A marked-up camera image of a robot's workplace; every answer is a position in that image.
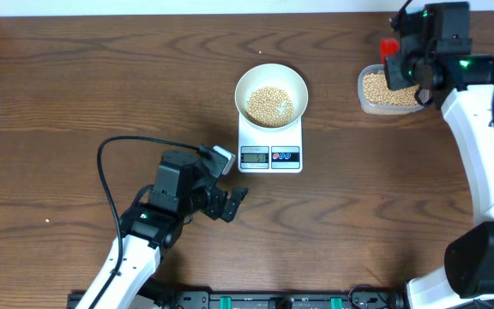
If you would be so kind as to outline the red plastic scoop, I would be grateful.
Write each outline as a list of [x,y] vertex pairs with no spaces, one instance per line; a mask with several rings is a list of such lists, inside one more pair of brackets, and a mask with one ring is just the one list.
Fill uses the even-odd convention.
[[380,40],[379,51],[381,63],[385,64],[386,57],[397,53],[401,48],[397,39],[384,38]]

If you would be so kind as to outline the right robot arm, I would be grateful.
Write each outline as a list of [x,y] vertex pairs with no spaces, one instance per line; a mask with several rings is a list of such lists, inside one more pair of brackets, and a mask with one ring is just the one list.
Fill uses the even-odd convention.
[[429,91],[451,129],[467,175],[473,228],[451,242],[441,268],[410,280],[409,308],[475,308],[494,300],[494,57],[475,55],[466,2],[400,9],[390,21],[399,50],[384,60],[392,90]]

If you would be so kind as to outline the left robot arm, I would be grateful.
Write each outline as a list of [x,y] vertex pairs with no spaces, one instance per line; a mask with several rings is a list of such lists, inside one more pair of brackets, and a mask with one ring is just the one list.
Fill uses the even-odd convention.
[[167,150],[156,179],[139,190],[118,220],[119,235],[99,274],[77,304],[79,308],[127,308],[157,271],[166,251],[181,236],[187,219],[201,211],[230,222],[248,190],[217,186],[236,156],[220,146],[202,145],[195,154]]

